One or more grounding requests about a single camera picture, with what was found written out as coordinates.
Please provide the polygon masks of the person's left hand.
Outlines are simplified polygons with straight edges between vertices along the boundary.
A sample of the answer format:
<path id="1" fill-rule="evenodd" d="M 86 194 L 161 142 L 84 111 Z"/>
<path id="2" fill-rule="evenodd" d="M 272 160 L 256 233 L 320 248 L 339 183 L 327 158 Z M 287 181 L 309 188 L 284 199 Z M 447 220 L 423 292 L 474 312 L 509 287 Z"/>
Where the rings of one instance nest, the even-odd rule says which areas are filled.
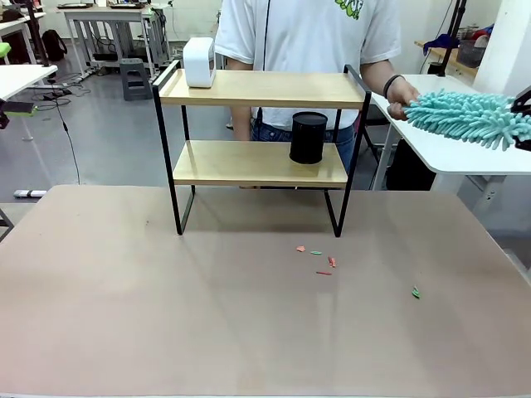
<path id="1" fill-rule="evenodd" d="M 397 77 L 387 90 L 387 112 L 393 119 L 406 120 L 405 108 L 416 102 L 420 93 L 404 77 Z"/>

